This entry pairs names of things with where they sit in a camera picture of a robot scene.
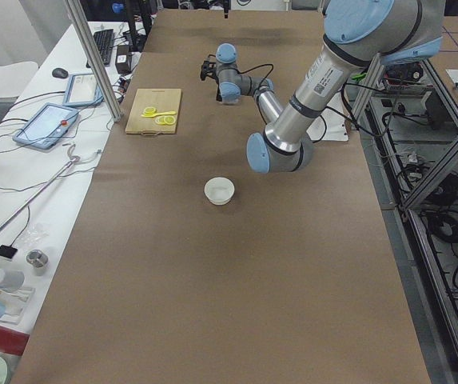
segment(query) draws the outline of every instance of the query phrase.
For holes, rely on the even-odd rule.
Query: wooden cutting board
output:
[[[137,90],[133,106],[129,113],[129,119],[125,126],[127,134],[175,134],[179,119],[179,106],[181,105],[180,89],[151,89],[141,88]],[[172,126],[160,126],[154,118],[143,118],[143,110],[147,106],[153,106],[157,112],[175,110],[176,122]]]

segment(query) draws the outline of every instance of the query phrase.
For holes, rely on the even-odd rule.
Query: black mouse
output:
[[[51,72],[54,78],[68,78],[69,72],[64,70],[63,68],[55,68],[53,72]]]

